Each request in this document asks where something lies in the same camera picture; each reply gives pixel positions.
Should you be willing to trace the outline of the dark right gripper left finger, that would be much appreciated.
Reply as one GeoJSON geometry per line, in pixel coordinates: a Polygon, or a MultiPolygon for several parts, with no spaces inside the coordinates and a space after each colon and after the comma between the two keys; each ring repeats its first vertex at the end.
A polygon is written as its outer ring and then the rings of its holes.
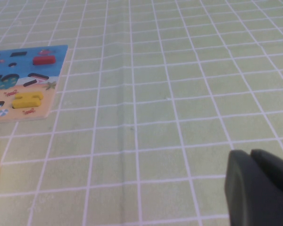
{"type": "Polygon", "coordinates": [[[283,226],[283,159],[262,149],[232,150],[225,196],[232,226],[283,226]]]}

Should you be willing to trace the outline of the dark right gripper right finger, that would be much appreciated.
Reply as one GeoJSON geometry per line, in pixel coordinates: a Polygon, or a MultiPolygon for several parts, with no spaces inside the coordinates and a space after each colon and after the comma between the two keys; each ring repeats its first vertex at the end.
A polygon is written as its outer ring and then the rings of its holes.
{"type": "Polygon", "coordinates": [[[250,200],[283,202],[283,159],[262,149],[250,152],[250,200]]]}

